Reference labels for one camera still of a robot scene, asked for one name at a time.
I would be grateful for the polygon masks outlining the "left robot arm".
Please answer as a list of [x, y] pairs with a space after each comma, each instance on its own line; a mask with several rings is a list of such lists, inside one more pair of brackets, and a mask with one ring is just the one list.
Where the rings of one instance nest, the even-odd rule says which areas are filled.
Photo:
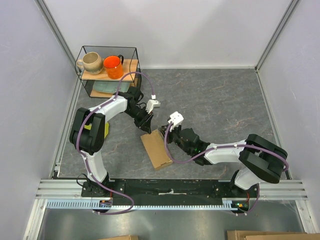
[[147, 103], [140, 103], [144, 95], [135, 87], [132, 90], [116, 93], [95, 107], [81, 107], [75, 113], [69, 141], [82, 156], [89, 179], [95, 181], [92, 191], [99, 197], [106, 196], [110, 191], [110, 185], [106, 182], [109, 176], [101, 153], [106, 123], [118, 114], [126, 113], [138, 129], [150, 134], [153, 109], [161, 105], [154, 95]]

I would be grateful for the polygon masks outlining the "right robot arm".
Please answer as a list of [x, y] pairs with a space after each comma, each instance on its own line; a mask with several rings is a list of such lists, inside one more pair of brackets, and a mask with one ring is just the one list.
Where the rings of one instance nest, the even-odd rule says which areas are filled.
[[244, 168], [234, 173], [229, 184], [229, 191], [235, 197], [262, 182], [278, 184], [282, 173], [289, 168], [288, 153], [257, 134], [249, 134], [246, 139], [234, 143], [216, 144], [201, 140], [192, 128], [173, 128], [167, 124], [158, 130], [165, 145], [174, 143], [191, 157], [190, 161], [200, 166], [242, 164]]

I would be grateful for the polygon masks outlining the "brown cardboard express box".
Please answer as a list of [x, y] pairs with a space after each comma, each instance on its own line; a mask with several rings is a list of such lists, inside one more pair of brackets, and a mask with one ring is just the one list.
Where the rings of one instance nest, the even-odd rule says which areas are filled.
[[173, 163], [167, 155], [165, 142], [159, 130], [156, 129], [151, 134], [144, 134], [140, 138], [156, 171], [168, 167]]

